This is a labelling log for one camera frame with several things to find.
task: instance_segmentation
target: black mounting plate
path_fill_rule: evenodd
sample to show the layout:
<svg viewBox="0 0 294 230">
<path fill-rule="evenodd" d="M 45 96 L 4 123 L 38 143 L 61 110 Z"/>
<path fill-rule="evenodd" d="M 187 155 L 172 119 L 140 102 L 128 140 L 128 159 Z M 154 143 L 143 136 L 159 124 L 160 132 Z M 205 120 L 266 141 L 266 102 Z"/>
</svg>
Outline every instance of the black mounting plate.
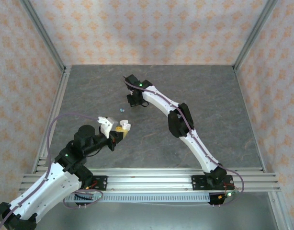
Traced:
<svg viewBox="0 0 294 230">
<path fill-rule="evenodd" d="M 231 175 L 226 175 L 223 181 L 219 184 L 210 185 L 205 175 L 193 175 L 192 176 L 192 187 L 194 191 L 200 190 L 234 190 L 233 177 Z"/>
<path fill-rule="evenodd" d="M 106 191 L 108 185 L 108 176 L 93 176 L 91 183 L 92 186 L 90 187 L 90 189 Z"/>
</svg>

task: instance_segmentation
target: gray floor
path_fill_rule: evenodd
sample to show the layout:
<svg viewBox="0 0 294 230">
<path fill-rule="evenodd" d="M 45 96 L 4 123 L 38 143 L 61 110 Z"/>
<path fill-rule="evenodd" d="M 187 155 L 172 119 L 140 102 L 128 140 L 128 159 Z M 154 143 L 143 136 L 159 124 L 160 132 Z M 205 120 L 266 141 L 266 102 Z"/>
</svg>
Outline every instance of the gray floor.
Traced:
<svg viewBox="0 0 294 230">
<path fill-rule="evenodd" d="M 276 230 L 267 193 L 244 193 L 231 205 L 97 203 L 87 209 L 58 204 L 37 230 Z"/>
<path fill-rule="evenodd" d="M 167 118 L 153 105 L 130 108 L 122 76 L 149 80 L 170 99 L 185 102 L 198 135 L 226 167 L 260 167 L 243 98 L 230 66 L 73 66 L 60 114 L 80 112 L 94 117 L 128 119 L 132 128 L 111 152 L 88 159 L 88 167 L 200 167 L 168 130 Z M 58 121 L 51 151 L 55 157 L 83 124 L 77 117 Z"/>
</svg>

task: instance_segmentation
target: yellow object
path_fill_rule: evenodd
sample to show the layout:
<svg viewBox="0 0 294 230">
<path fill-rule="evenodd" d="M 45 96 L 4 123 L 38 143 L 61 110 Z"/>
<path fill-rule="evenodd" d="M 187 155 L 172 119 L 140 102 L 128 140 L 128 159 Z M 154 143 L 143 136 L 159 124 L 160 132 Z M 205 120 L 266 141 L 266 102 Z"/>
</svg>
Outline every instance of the yellow object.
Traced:
<svg viewBox="0 0 294 230">
<path fill-rule="evenodd" d="M 116 127 L 115 131 L 116 131 L 116 132 L 119 132 L 119 133 L 124 133 L 124 138 L 125 138 L 125 136 L 127 136 L 127 134 L 128 134 L 128 130 L 123 129 L 123 128 L 121 128 L 120 126 Z"/>
</svg>

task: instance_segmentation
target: wall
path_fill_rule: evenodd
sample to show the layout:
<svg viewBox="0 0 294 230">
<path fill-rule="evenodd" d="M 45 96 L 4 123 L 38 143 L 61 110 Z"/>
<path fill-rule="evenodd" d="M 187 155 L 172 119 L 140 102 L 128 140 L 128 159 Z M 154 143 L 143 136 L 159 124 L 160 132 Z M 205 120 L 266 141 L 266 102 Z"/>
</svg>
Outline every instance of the wall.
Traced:
<svg viewBox="0 0 294 230">
<path fill-rule="evenodd" d="M 60 71 L 18 0 L 0 0 L 0 202 L 30 173 Z"/>
<path fill-rule="evenodd" d="M 294 223 L 294 0 L 280 0 L 238 72 L 262 155 Z"/>
<path fill-rule="evenodd" d="M 66 65 L 233 65 L 266 0 L 32 3 Z"/>
</svg>

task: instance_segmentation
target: patterned wallpaper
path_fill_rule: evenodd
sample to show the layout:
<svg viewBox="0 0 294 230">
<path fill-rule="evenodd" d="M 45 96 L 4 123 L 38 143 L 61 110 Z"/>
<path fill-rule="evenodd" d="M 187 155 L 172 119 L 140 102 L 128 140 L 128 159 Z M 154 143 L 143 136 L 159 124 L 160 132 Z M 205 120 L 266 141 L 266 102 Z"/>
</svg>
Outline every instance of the patterned wallpaper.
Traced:
<svg viewBox="0 0 294 230">
<path fill-rule="evenodd" d="M 294 0 L 279 0 L 238 73 L 267 168 L 294 223 Z"/>
<path fill-rule="evenodd" d="M 65 65 L 233 65 L 266 0 L 32 0 Z"/>
<path fill-rule="evenodd" d="M 0 0 L 0 202 L 31 172 L 59 76 L 20 1 Z"/>
</svg>

